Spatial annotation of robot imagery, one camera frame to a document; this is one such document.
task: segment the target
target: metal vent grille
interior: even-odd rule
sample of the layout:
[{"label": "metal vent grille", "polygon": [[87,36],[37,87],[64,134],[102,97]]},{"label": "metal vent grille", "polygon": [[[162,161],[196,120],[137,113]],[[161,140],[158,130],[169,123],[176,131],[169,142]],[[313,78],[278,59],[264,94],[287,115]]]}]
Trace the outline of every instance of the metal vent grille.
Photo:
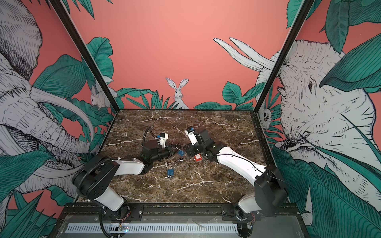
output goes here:
[{"label": "metal vent grille", "polygon": [[[184,223],[134,223],[122,224],[128,227],[128,233],[237,233],[236,224],[184,224]],[[125,233],[116,232],[119,224],[105,224],[105,230],[111,233]],[[65,233],[102,233],[99,224],[94,223],[69,223]]]}]

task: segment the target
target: green leaf illustration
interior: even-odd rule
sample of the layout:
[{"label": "green leaf illustration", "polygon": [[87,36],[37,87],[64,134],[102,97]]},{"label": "green leaf illustration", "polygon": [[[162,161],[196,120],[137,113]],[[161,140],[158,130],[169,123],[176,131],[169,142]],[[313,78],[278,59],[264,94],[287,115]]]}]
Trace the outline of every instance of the green leaf illustration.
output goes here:
[{"label": "green leaf illustration", "polygon": [[127,100],[129,100],[131,103],[135,104],[136,106],[140,107],[140,108],[143,108],[143,109],[149,109],[147,107],[145,107],[143,104],[139,103],[139,102],[136,102],[135,100],[131,99],[131,98],[128,98],[127,97]]},{"label": "green leaf illustration", "polygon": [[220,106],[218,102],[203,102],[194,107],[197,110],[211,110],[217,106]]},{"label": "green leaf illustration", "polygon": [[168,97],[165,102],[164,102],[164,105],[163,105],[163,109],[167,109],[167,105],[168,105],[168,101],[171,97]]},{"label": "green leaf illustration", "polygon": [[253,103],[246,103],[246,104],[241,104],[237,106],[234,110],[253,110]]},{"label": "green leaf illustration", "polygon": [[234,103],[237,104],[237,105],[240,105],[244,102],[247,102],[247,99],[250,97],[250,95],[246,95],[246,96],[243,96],[243,97],[237,97],[236,99],[234,99]]},{"label": "green leaf illustration", "polygon": [[143,103],[145,104],[145,106],[149,108],[148,100],[147,100],[146,96],[144,96],[144,94],[141,91],[140,91],[140,96],[142,97],[142,100],[143,100]]},{"label": "green leaf illustration", "polygon": [[124,103],[122,102],[122,99],[120,97],[116,97],[115,101],[117,102],[119,109],[124,108]]},{"label": "green leaf illustration", "polygon": [[104,139],[103,134],[96,134],[93,140],[91,141],[89,151],[92,151],[97,145],[102,144],[103,139]]},{"label": "green leaf illustration", "polygon": [[213,110],[231,110],[231,109],[232,109],[232,106],[230,105],[219,105],[213,108]]},{"label": "green leaf illustration", "polygon": [[277,131],[277,132],[283,134],[283,131],[281,131],[280,129],[278,129],[278,128],[276,128],[276,127],[273,127],[273,126],[270,126],[270,127],[268,128],[268,130],[269,130],[269,131]]},{"label": "green leaf illustration", "polygon": [[276,103],[276,101],[278,100],[278,97],[279,97],[280,93],[277,93],[273,99],[271,100],[270,104],[269,104],[269,107],[271,107],[272,105],[274,105],[274,103]]},{"label": "green leaf illustration", "polygon": [[248,101],[252,100],[253,98],[255,98],[256,96],[258,96],[263,91],[265,84],[266,84],[266,82],[259,83],[259,84],[255,85],[254,87],[252,87],[251,89],[249,89],[249,91],[247,91],[243,95],[243,96],[249,95],[249,97],[245,100],[245,102],[248,102]]},{"label": "green leaf illustration", "polygon": [[372,4],[374,1],[376,1],[376,0],[361,0],[361,5],[368,6],[368,5]]},{"label": "green leaf illustration", "polygon": [[[314,208],[314,232],[320,237],[357,238],[380,237],[381,215],[366,201],[349,191],[334,175],[315,163],[294,160],[289,153],[272,148],[274,160],[287,182],[295,186],[302,198],[299,210],[306,207],[308,188]],[[289,186],[291,202],[298,192]]]},{"label": "green leaf illustration", "polygon": [[[76,98],[73,98],[73,99],[68,98],[67,100],[69,102],[71,102],[72,104],[76,105],[79,109],[81,109],[89,117],[91,123],[93,124],[92,126],[99,126],[99,125],[107,126],[106,123],[102,122],[102,117],[100,115],[94,113],[94,111],[91,109],[92,107],[98,108],[97,106],[93,106],[93,105],[85,102],[84,100],[79,101]],[[79,121],[79,123],[81,125],[84,123],[84,120],[80,116],[75,114],[74,112],[72,112],[66,108],[56,106],[56,105],[54,105],[54,107],[57,109],[58,112],[62,113],[62,115],[65,118],[67,118],[71,121]]]},{"label": "green leaf illustration", "polygon": [[14,237],[14,235],[20,235],[20,227],[27,227],[25,223],[28,224],[30,222],[41,196],[42,194],[38,195],[9,221],[0,232],[0,238],[9,238]]},{"label": "green leaf illustration", "polygon": [[275,133],[275,132],[265,131],[264,133],[265,133],[268,137],[272,137],[272,138],[282,138],[281,135],[279,135],[278,133]]},{"label": "green leaf illustration", "polygon": [[381,23],[381,1],[371,6],[362,6],[361,1],[349,4],[349,25],[355,26],[363,22]]},{"label": "green leaf illustration", "polygon": [[65,206],[67,203],[72,203],[74,199],[69,197],[60,187],[51,186],[47,188],[50,192],[50,198],[57,202],[58,206]]},{"label": "green leaf illustration", "polygon": [[149,89],[137,89],[137,88],[122,88],[117,91],[118,97],[124,97],[126,94],[130,95],[131,97],[140,97],[142,94],[154,94],[153,91]]},{"label": "green leaf illustration", "polygon": [[325,33],[331,46],[338,53],[343,51],[349,29],[349,2],[331,1],[325,20]]},{"label": "green leaf illustration", "polygon": [[163,96],[160,98],[157,107],[155,106],[156,109],[161,109],[163,107]]},{"label": "green leaf illustration", "polygon": [[282,124],[281,121],[272,121],[270,126],[276,126],[276,125],[280,125],[280,124]]},{"label": "green leaf illustration", "polygon": [[231,83],[229,81],[225,84],[225,87],[222,90],[222,97],[224,98],[225,101],[234,103],[234,100],[237,97],[241,97],[241,96],[242,96],[241,88],[237,84]]},{"label": "green leaf illustration", "polygon": [[287,5],[287,28],[291,27],[294,23],[296,14],[303,0],[289,0]]},{"label": "green leaf illustration", "polygon": [[381,86],[381,34],[346,54],[320,83],[348,92]]},{"label": "green leaf illustration", "polygon": [[[90,0],[79,0],[79,2],[83,6],[83,3],[81,1],[89,2]],[[109,78],[112,78],[112,75],[114,74],[114,66],[112,64],[112,60],[109,58],[109,56],[112,55],[112,47],[111,47],[109,39],[96,37],[96,38],[93,38],[90,41],[90,43],[86,44],[86,46],[90,54],[94,58],[96,65],[101,71],[101,74]],[[96,83],[95,77],[83,58],[82,58],[82,65],[85,70],[87,84],[89,85],[89,88],[91,90],[93,86],[95,87],[95,83]]]},{"label": "green leaf illustration", "polygon": [[58,97],[71,98],[82,90],[85,83],[82,63],[64,54],[53,65],[46,67],[33,87]]},{"label": "green leaf illustration", "polygon": [[8,193],[20,186],[45,161],[53,158],[52,154],[40,150],[15,156],[0,156],[0,201],[3,201]]},{"label": "green leaf illustration", "polygon": [[154,94],[152,95],[152,98],[151,98],[151,109],[154,108],[154,106],[156,106],[159,102],[159,93],[157,92],[157,90],[154,92]]},{"label": "green leaf illustration", "polygon": [[78,2],[86,9],[88,13],[94,18],[93,6],[91,5],[91,0],[78,0]]},{"label": "green leaf illustration", "polygon": [[333,158],[336,158],[352,168],[354,171],[357,171],[359,174],[361,174],[364,178],[366,178],[369,182],[371,182],[378,191],[381,192],[381,171],[376,169],[375,167],[364,163],[362,161],[359,161],[357,159],[354,159],[352,157],[349,157],[347,155],[344,155],[342,153],[332,151],[332,150],[326,150],[324,148],[320,148],[312,143],[310,143],[306,138],[301,136],[303,139],[305,139],[309,144],[313,145],[317,150],[332,156]]},{"label": "green leaf illustration", "polygon": [[352,124],[352,126],[360,133],[360,135],[362,136],[362,138],[367,142],[368,146],[372,149],[373,153],[375,154],[375,156],[377,157],[378,161],[381,162],[381,153],[380,151],[373,145],[373,143],[364,135],[364,133],[362,131],[360,131],[360,129],[355,126],[348,118],[346,118],[343,114],[341,114],[350,124]]}]

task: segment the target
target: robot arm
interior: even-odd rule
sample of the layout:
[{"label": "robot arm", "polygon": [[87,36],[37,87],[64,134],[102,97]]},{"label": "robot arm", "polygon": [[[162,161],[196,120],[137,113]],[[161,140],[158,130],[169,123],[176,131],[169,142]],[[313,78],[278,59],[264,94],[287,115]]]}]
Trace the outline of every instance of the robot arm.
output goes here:
[{"label": "robot arm", "polygon": [[275,166],[266,168],[248,160],[226,144],[215,142],[205,129],[198,131],[190,126],[185,133],[190,140],[185,146],[189,156],[200,153],[210,161],[228,166],[254,186],[255,192],[243,196],[238,202],[238,217],[245,217],[245,214],[259,210],[268,215],[274,214],[276,208],[286,199],[287,190],[283,177]]}]

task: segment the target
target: marble tabletop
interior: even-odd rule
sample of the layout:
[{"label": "marble tabletop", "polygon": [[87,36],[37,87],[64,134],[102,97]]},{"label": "marble tabletop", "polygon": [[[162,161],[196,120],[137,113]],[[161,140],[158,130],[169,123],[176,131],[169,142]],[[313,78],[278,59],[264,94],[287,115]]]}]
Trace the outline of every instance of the marble tabletop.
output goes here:
[{"label": "marble tabletop", "polygon": [[[110,157],[137,156],[147,127],[154,134],[168,133],[167,143],[189,143],[188,126],[206,128],[215,141],[265,165],[250,112],[186,110],[121,110],[104,143],[102,153]],[[147,140],[153,139],[148,133]],[[173,178],[167,170],[174,169]],[[235,203],[252,192],[253,186],[232,169],[216,162],[195,161],[186,154],[154,162],[144,175],[115,176],[110,186],[131,202]]]}]

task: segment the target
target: blue block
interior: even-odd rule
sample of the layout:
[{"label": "blue block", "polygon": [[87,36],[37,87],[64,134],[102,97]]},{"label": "blue block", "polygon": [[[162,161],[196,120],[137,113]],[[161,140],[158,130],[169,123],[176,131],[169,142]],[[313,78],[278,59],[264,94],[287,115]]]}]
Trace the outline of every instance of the blue block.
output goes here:
[{"label": "blue block", "polygon": [[180,156],[184,156],[185,155],[185,152],[182,151],[182,150],[179,150],[179,152],[177,152]]},{"label": "blue block", "polygon": [[168,174],[168,176],[173,176],[174,175],[174,169],[168,169],[167,174]]}]

